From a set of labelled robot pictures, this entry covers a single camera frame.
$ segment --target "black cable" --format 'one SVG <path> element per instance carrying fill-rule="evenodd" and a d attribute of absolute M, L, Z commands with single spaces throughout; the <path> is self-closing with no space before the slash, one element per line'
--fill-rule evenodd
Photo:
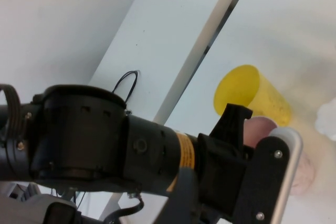
<path fill-rule="evenodd" d="M 125 103 L 127 103 L 128 99 L 131 97 L 132 93 L 133 93 L 133 90 L 135 88 L 135 85 L 136 85 L 136 82 L 138 80 L 138 73 L 140 71 L 139 70 L 133 70 L 133 71 L 128 71 L 127 73 L 125 73 L 120 79 L 119 81 L 117 82 L 117 84 L 115 85 L 114 89 L 112 90 L 112 94 L 114 94 L 115 90 L 117 89 L 117 87 L 119 86 L 119 84 L 127 77 L 127 76 L 130 76 L 131 74 L 134 74 L 135 75 L 135 79 L 134 79 L 134 82 L 133 82 L 133 85 L 131 87 L 131 90 L 130 92 L 128 93 L 127 97 L 126 97 L 126 100 L 125 100 Z"/>
<path fill-rule="evenodd" d="M 76 204 L 76 191 L 73 192 L 73 203 L 75 203 L 75 205 L 77 205 Z"/>
<path fill-rule="evenodd" d="M 77 210 L 78 210 L 80 204 L 82 204 L 82 201 L 83 201 L 83 199 L 84 199 L 85 194 L 86 194 L 86 192 L 84 192 L 84 194 L 83 194 L 83 196 L 82 196 L 82 199 L 80 200 L 79 205 L 78 205 L 78 207 L 77 207 Z"/>
<path fill-rule="evenodd" d="M 144 203 L 140 195 L 137 197 L 137 199 L 139 200 L 140 203 L 137 204 L 135 207 L 124 208 L 114 211 L 105 218 L 103 224 L 111 224 L 114 221 L 118 220 L 120 217 L 132 215 L 135 214 L 136 212 L 139 212 L 143 208 Z"/>
<path fill-rule="evenodd" d="M 18 188 L 20 188 L 21 191 L 23 191 L 24 193 L 26 192 L 25 190 L 22 189 L 22 187 L 20 187 L 19 184 L 16 184 Z"/>

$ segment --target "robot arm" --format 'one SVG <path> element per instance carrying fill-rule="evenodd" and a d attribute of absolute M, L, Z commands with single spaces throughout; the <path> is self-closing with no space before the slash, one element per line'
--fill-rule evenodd
<path fill-rule="evenodd" d="M 157 224 L 281 221 L 302 142 L 278 129 L 255 150 L 244 146 L 252 114 L 245 107 L 228 104 L 209 136 L 194 137 L 126 115 L 123 100 L 102 89 L 53 86 L 30 104 L 20 104 L 12 86 L 0 89 L 7 99 L 0 108 L 2 181 L 168 196 Z M 57 202 L 43 223 L 60 211 L 69 217 L 63 223 L 95 222 Z"/>

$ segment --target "bolt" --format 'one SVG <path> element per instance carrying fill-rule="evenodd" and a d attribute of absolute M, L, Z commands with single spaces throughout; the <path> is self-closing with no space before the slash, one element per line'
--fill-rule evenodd
<path fill-rule="evenodd" d="M 257 213 L 256 219 L 257 220 L 264 220 L 265 219 L 264 213 L 262 213 L 262 212 Z"/>
<path fill-rule="evenodd" d="M 25 148 L 25 144 L 23 142 L 18 142 L 16 147 L 19 151 L 22 151 Z"/>
<path fill-rule="evenodd" d="M 274 157 L 275 158 L 282 158 L 282 151 L 275 151 L 274 152 Z"/>
<path fill-rule="evenodd" d="M 31 118 L 31 113 L 28 112 L 26 115 L 25 115 L 25 119 L 30 119 Z"/>
<path fill-rule="evenodd" d="M 147 142 L 146 140 L 140 138 L 134 141 L 133 143 L 133 150 L 137 154 L 143 154 L 147 151 Z"/>

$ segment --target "white shelf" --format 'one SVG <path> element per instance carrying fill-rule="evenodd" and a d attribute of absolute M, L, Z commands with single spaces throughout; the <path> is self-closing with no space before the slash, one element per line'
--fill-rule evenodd
<path fill-rule="evenodd" d="M 134 0 L 90 85 L 140 70 L 128 108 L 165 123 L 232 0 Z M 133 77 L 116 91 L 126 98 Z"/>

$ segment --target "yellow plastic cup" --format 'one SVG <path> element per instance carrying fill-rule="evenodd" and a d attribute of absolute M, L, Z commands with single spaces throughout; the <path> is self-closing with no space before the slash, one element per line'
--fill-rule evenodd
<path fill-rule="evenodd" d="M 228 103 L 243 105 L 253 110 L 253 116 L 267 116 L 279 126 L 287 126 L 291 111 L 288 102 L 273 85 L 251 65 L 230 71 L 219 83 L 214 107 L 222 115 Z"/>

